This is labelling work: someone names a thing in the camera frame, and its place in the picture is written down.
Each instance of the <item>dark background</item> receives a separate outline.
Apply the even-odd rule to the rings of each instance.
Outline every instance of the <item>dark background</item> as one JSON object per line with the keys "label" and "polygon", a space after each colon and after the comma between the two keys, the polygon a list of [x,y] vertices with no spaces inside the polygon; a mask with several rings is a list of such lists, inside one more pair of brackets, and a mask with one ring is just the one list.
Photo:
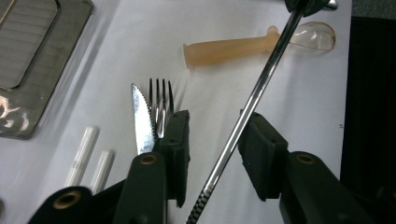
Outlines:
{"label": "dark background", "polygon": [[396,1],[354,0],[341,182],[368,203],[396,193],[395,54]]}

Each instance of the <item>serrated knife blade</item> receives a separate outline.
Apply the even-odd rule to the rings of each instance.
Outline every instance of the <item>serrated knife blade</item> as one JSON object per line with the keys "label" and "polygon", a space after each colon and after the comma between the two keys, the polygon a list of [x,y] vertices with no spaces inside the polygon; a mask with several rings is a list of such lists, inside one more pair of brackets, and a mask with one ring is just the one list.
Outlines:
{"label": "serrated knife blade", "polygon": [[131,85],[134,106],[134,130],[136,135],[137,155],[150,152],[154,148],[154,134],[151,125],[148,104],[142,92],[133,83]]}

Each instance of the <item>metal rod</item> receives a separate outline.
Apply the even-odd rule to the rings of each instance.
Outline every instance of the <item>metal rod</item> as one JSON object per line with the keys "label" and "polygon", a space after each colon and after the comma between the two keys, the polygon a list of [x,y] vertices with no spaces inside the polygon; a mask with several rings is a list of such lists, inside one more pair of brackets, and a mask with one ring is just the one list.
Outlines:
{"label": "metal rod", "polygon": [[291,12],[288,23],[286,24],[285,29],[283,30],[273,53],[268,59],[267,64],[262,70],[262,74],[260,75],[259,80],[257,81],[256,86],[253,89],[253,92],[250,94],[250,97],[247,100],[247,104],[245,105],[242,114],[240,115],[235,126],[233,127],[233,131],[225,145],[225,148],[219,156],[218,161],[216,162],[216,165],[213,168],[209,178],[206,180],[206,183],[195,203],[195,206],[192,208],[191,213],[186,220],[186,224],[197,223],[200,215],[204,211],[210,195],[212,194],[215,186],[217,185],[221,174],[225,166],[227,165],[228,160],[233,154],[233,150],[235,149],[239,141],[239,137],[241,136],[242,131],[244,131],[251,114],[256,108],[258,102],[260,101],[262,94],[264,93],[273,73],[276,70],[276,66],[279,63],[283,52],[288,46],[290,39],[301,17],[304,14],[306,2],[307,1],[301,1],[301,4]]}

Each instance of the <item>plastic utensil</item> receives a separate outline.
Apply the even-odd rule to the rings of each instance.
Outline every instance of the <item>plastic utensil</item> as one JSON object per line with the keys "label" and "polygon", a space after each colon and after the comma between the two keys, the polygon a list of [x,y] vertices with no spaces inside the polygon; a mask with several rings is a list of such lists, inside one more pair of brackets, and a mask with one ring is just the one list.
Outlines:
{"label": "plastic utensil", "polygon": [[[184,45],[184,59],[189,68],[222,63],[254,53],[271,52],[278,39],[277,28],[270,26],[266,36]],[[297,27],[290,43],[310,49],[332,50],[335,45],[335,31],[324,22],[308,22]]]}

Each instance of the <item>fork tines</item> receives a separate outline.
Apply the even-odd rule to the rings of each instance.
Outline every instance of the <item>fork tines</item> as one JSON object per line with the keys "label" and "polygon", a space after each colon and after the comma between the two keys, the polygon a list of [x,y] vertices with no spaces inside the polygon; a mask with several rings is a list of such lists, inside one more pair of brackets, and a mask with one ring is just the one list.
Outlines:
{"label": "fork tines", "polygon": [[[149,80],[149,94],[148,94],[148,112],[151,115],[153,128],[155,135],[158,138],[163,138],[166,121],[168,120],[166,112],[166,85],[165,79],[163,78],[163,91],[160,91],[160,80],[156,79],[156,105],[153,106],[153,89],[152,89],[152,78]],[[168,81],[168,102],[169,102],[169,113],[174,113],[174,102],[171,82]]]}

